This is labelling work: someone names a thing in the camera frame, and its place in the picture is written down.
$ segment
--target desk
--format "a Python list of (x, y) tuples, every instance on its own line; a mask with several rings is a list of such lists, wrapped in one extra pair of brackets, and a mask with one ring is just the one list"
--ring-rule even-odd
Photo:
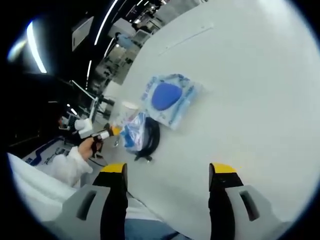
[(201, 4), (145, 43), (119, 97), (140, 104), (152, 75), (172, 73), (206, 93), (176, 131), (161, 126), (152, 162), (112, 153), (128, 163), (129, 192), (177, 231), (209, 239), (209, 163), (224, 163), (294, 221), (320, 172), (320, 56), (298, 14), (285, 1)]

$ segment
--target blue oval object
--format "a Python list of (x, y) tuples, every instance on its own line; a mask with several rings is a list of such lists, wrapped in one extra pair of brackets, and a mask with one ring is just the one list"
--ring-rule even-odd
[(153, 92), (151, 103), (158, 111), (170, 108), (182, 96), (182, 89), (166, 82), (160, 83)]

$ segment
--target cable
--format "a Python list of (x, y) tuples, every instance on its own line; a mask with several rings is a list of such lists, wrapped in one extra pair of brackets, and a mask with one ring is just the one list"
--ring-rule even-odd
[(101, 164), (97, 163), (96, 161), (93, 161), (91, 158), (89, 158), (89, 160), (90, 160), (91, 162), (93, 162), (93, 163), (95, 163), (95, 164), (99, 165), (100, 167), (105, 167), (104, 165), (101, 165)]

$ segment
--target human hand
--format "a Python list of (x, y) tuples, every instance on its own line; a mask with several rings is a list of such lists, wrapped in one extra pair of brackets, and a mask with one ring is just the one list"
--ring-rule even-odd
[(96, 144), (97, 151), (101, 148), (102, 146), (101, 142), (97, 142), (97, 143), (94, 143), (94, 142), (95, 142), (94, 138), (89, 137), (79, 145), (78, 152), (82, 156), (83, 160), (87, 161), (88, 158), (90, 158), (93, 155), (92, 148), (91, 148), (92, 144)]

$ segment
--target clear plastic bag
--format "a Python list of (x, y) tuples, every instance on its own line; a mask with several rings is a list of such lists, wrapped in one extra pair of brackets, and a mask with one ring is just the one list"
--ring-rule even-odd
[(146, 114), (140, 112), (131, 122), (124, 125), (120, 136), (129, 151), (141, 151), (145, 138)]
[[(157, 110), (152, 104), (154, 92), (157, 86), (161, 83), (168, 83), (182, 89), (182, 95), (178, 101), (165, 110)], [(143, 101), (147, 115), (159, 123), (175, 130), (177, 129), (190, 104), (202, 91), (203, 86), (201, 84), (193, 82), (181, 74), (153, 76), (146, 85), (146, 89), (141, 97), (141, 100)]]

